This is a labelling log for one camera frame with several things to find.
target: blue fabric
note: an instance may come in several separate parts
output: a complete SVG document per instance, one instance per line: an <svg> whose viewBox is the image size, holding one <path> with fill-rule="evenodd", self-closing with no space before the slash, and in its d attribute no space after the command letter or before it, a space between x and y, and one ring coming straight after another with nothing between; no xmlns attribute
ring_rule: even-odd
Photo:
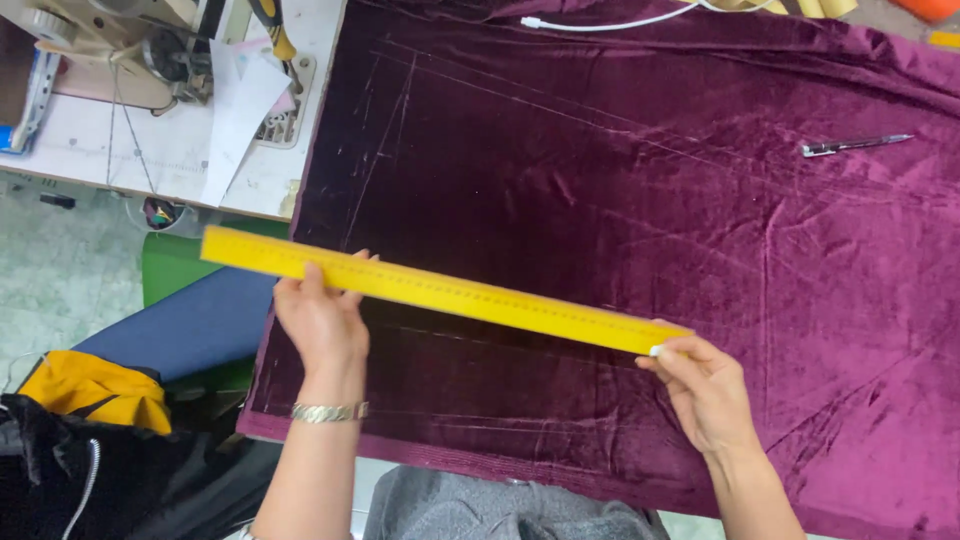
<svg viewBox="0 0 960 540"><path fill-rule="evenodd" d="M88 337L74 351L164 382L256 353L276 278L221 268Z"/></svg>

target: screwdriver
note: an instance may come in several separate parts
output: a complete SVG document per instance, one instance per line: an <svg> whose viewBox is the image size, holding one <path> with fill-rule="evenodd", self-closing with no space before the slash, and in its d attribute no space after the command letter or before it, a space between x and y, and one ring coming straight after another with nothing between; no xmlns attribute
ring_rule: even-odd
<svg viewBox="0 0 960 540"><path fill-rule="evenodd" d="M303 92L303 85L300 84L293 62L297 49L283 30L283 10L280 7L280 0L250 0L250 7L270 35L270 41L274 44L274 56L283 62L288 75L294 80L294 93Z"/></svg>

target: hand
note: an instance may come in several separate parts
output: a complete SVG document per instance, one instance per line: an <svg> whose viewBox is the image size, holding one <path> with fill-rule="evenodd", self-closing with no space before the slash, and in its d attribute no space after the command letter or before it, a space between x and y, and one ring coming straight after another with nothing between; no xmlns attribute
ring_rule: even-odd
<svg viewBox="0 0 960 540"><path fill-rule="evenodd" d="M363 250L355 257L369 258L370 253ZM298 401L311 405L363 401L370 333L360 318L362 299L358 292L324 287L323 271L310 262L303 281L283 278L277 282L276 317L303 362ZM313 403L317 401L330 403Z"/></svg>
<svg viewBox="0 0 960 540"><path fill-rule="evenodd" d="M686 437L702 454L763 453L743 368L730 355L702 337L671 337L657 358L639 356L636 365L666 384Z"/></svg>

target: forearm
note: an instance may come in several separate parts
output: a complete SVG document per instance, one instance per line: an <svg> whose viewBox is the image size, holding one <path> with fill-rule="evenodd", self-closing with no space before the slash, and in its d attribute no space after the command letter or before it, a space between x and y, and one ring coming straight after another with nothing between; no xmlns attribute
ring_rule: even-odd
<svg viewBox="0 0 960 540"><path fill-rule="evenodd" d="M762 450L706 456L729 540L805 540L783 484Z"/></svg>
<svg viewBox="0 0 960 540"><path fill-rule="evenodd" d="M362 401L362 396L362 388L323 388L322 383L308 381L297 401L349 405ZM261 540L349 538L359 438L359 421L310 424L295 420L251 534Z"/></svg>

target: purple velvet fabric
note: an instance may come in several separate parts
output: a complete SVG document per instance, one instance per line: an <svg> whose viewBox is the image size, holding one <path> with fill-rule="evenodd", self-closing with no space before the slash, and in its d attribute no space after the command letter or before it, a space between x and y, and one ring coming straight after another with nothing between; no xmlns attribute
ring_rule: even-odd
<svg viewBox="0 0 960 540"><path fill-rule="evenodd" d="M581 4L543 18L677 7ZM765 14L554 35L516 17L560 4L401 7L348 4L295 240L691 327L743 363L806 530L960 537L960 57ZM717 514L629 355L363 309L363 455ZM239 429L283 438L302 374L277 324L257 369Z"/></svg>

